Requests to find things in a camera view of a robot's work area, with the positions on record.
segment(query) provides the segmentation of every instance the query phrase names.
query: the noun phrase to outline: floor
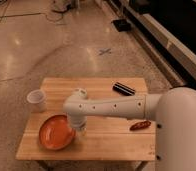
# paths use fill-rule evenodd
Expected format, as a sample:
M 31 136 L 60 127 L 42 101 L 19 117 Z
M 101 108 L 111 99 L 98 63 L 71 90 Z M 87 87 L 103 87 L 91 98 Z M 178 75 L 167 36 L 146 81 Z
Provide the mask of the floor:
M 171 87 L 131 33 L 116 31 L 109 11 L 84 0 L 80 9 L 61 16 L 50 12 L 51 4 L 8 0 L 0 5 L 0 16 L 31 14 L 0 19 L 0 171 L 42 170 L 36 162 L 15 160 L 15 154 L 30 112 L 26 95 L 44 77 L 144 77 L 150 93 Z M 135 163 L 59 165 L 55 170 L 133 171 Z M 153 170 L 153 163 L 144 169 Z

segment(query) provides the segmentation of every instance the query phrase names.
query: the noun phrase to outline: plate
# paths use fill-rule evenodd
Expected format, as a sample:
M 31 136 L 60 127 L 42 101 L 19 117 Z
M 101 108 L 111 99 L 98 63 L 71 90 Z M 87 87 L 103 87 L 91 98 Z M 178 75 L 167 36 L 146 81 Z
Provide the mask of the plate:
M 47 119 L 41 126 L 39 141 L 47 149 L 59 150 L 72 142 L 75 133 L 75 130 L 68 125 L 67 116 L 55 115 Z

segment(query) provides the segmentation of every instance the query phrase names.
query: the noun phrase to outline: brown food item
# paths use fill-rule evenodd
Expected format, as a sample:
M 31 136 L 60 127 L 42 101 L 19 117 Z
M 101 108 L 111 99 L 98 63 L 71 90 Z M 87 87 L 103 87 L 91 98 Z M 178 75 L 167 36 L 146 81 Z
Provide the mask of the brown food item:
M 130 131 L 148 128 L 150 125 L 151 125 L 150 121 L 137 122 L 136 124 L 134 124 L 130 127 Z

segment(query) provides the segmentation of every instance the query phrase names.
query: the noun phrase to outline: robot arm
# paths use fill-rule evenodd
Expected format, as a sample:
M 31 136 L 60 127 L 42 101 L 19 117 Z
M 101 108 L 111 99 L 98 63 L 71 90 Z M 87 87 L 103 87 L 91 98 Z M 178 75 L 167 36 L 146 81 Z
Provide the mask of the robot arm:
M 77 89 L 64 103 L 70 126 L 81 130 L 86 116 L 122 117 L 126 119 L 152 119 L 161 95 L 136 95 L 106 100 L 88 100 L 83 89 Z
M 78 89 L 63 107 L 76 130 L 85 127 L 88 115 L 154 119 L 156 171 L 196 171 L 195 90 L 176 88 L 163 95 L 87 100 L 86 91 Z

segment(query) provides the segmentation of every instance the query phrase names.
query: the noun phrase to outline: wooden table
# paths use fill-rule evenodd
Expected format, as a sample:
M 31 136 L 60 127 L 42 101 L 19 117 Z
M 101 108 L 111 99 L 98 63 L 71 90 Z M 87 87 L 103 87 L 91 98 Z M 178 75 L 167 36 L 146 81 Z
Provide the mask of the wooden table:
M 68 147 L 58 151 L 42 148 L 38 133 L 43 122 L 56 114 L 63 114 L 64 100 L 75 88 L 85 88 L 91 99 L 119 97 L 112 91 L 115 82 L 121 82 L 146 94 L 143 78 L 46 78 L 41 89 L 47 95 L 47 111 L 31 113 L 19 149 L 18 160 L 36 160 L 49 169 L 44 160 L 110 160 L 110 161 L 154 161 L 155 123 L 145 130 L 130 132 L 129 127 L 138 120 L 122 118 L 88 117 L 86 135 L 76 138 Z

